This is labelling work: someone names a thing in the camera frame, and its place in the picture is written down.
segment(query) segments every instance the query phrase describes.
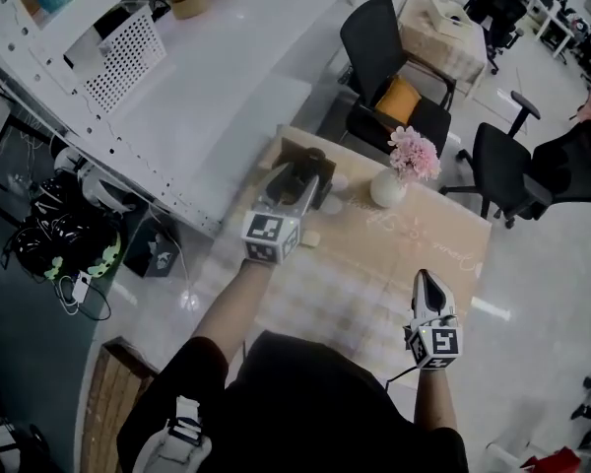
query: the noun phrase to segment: red object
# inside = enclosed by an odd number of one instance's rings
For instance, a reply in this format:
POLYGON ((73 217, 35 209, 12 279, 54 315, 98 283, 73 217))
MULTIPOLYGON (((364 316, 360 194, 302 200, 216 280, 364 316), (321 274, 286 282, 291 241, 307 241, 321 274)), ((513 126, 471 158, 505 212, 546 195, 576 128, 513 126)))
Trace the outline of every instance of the red object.
POLYGON ((576 473, 580 466, 580 457, 570 448, 564 447, 554 455, 537 459, 530 458, 522 468, 534 466, 534 473, 576 473))

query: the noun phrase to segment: office chair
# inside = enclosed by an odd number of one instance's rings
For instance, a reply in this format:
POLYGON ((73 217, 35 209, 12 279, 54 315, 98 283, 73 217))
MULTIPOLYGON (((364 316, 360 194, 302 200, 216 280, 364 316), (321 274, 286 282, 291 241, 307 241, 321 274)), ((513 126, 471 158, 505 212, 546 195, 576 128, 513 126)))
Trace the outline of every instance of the office chair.
POLYGON ((494 62, 496 56, 504 49, 510 49, 523 31, 516 28, 516 23, 525 16, 526 7, 523 0, 469 0, 464 7, 469 18, 481 24, 487 16, 492 17, 489 30, 484 29, 487 58, 492 65, 491 73, 499 71, 494 62))
MULTIPOLYGON (((524 105, 524 110, 531 109, 536 110, 524 105)), ((557 203, 591 202, 591 121, 581 122, 566 135, 538 146, 533 155, 514 140, 512 131, 506 135, 482 123, 473 157, 463 150, 457 160, 471 164, 475 185, 444 186, 440 193, 480 194, 482 217, 488 216, 494 203, 498 207, 494 216, 498 219, 503 214, 508 229, 514 226, 516 216, 538 220, 557 203)))
POLYGON ((455 81, 403 49, 392 0, 369 0, 359 6, 342 26, 340 36, 353 68, 348 85, 359 95, 346 119, 347 131, 390 154, 390 132, 385 126, 413 126, 433 143, 440 155, 451 124, 448 109, 453 102, 455 81), (439 105, 422 97, 405 125, 378 111, 376 104, 408 61, 428 69, 447 91, 439 105))

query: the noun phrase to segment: black t-shirt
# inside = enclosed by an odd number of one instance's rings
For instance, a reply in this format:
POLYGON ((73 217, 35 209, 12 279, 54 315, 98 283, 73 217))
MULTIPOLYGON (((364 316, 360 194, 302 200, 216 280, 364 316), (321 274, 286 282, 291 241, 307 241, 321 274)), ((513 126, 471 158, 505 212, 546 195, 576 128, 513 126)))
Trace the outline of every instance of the black t-shirt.
POLYGON ((263 333, 238 377, 214 342, 193 338, 139 400, 118 435, 125 473, 145 441, 175 416, 182 395, 200 403, 210 471, 389 470, 468 472, 453 430, 405 420, 369 373, 328 347, 263 333))

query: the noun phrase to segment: white vase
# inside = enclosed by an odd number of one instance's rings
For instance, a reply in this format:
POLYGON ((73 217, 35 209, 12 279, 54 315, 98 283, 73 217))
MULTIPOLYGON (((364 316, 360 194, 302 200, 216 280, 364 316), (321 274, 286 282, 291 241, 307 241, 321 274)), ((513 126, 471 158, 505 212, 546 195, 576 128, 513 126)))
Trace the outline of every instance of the white vase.
POLYGON ((394 169, 383 169, 370 183, 372 201, 384 209, 398 205, 407 189, 407 184, 394 169))

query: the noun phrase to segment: table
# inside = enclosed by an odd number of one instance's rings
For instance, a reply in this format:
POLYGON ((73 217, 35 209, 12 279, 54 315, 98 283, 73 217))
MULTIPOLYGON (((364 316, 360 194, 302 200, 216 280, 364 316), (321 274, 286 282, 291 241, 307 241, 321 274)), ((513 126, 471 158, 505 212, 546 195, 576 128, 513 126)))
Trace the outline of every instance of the table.
POLYGON ((472 98, 486 73, 486 43, 476 23, 465 40, 438 33, 427 14, 427 0, 407 0, 399 18, 403 47, 458 81, 471 84, 472 98))
MULTIPOLYGON (((276 268, 257 321, 266 329, 324 343, 381 379, 414 365, 403 326, 412 318, 416 273, 427 268, 451 288, 464 316, 481 275, 491 224, 421 184, 407 186, 392 209, 374 206, 369 183, 383 169, 353 151, 283 127, 249 180, 194 284, 209 304, 238 270, 240 230, 256 184, 280 153, 282 138, 321 149, 337 167, 333 190, 306 229, 314 248, 298 247, 276 268)), ((415 386, 417 377, 403 377, 415 386)))
POLYGON ((530 3, 528 4, 527 7, 527 12, 528 14, 530 13, 530 11, 532 10, 532 8, 537 5, 538 7, 541 8, 542 11, 544 11, 547 14, 547 17, 545 18, 545 20, 543 21, 543 24, 541 25, 541 28, 539 29, 539 31, 537 32, 537 34, 534 36, 534 40, 538 41, 541 39, 541 37, 543 36, 543 34, 545 33, 545 31, 547 30, 548 26, 550 25, 550 22, 554 22, 556 23, 556 25, 564 32, 564 40, 560 43, 560 45, 556 48, 556 50, 554 51, 554 54, 552 54, 552 58, 557 58, 558 55, 560 54, 560 52, 565 48, 565 46, 567 45, 567 43, 575 37, 575 35, 573 34, 573 32, 566 27, 561 20, 559 20, 557 18, 557 13, 560 10, 560 3, 557 2, 556 0, 553 1, 552 4, 552 9, 548 9, 543 2, 541 2, 541 0, 530 0, 530 3))

